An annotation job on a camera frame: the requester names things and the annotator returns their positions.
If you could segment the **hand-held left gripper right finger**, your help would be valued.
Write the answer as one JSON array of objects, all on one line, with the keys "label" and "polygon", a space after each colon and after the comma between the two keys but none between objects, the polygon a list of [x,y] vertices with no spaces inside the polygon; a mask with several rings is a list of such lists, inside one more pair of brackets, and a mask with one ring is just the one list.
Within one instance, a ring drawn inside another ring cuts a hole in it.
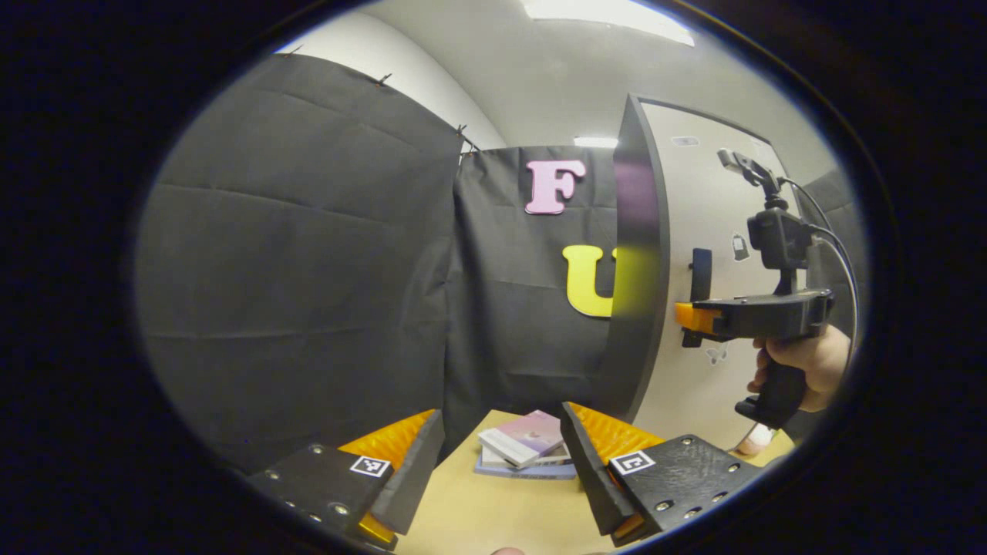
[{"label": "hand-held left gripper right finger", "polygon": [[660,439],[574,402],[561,404],[560,430],[596,527],[616,547],[697,520],[762,472],[698,436]]}]

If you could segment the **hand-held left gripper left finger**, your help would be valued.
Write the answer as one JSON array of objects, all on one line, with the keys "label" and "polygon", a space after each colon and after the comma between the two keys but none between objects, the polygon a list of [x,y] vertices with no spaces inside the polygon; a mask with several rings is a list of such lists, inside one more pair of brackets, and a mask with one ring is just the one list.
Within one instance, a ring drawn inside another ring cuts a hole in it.
[{"label": "hand-held left gripper left finger", "polygon": [[413,525],[444,440],[442,411],[429,409],[345,445],[312,442],[246,481],[311,530],[392,551]]}]

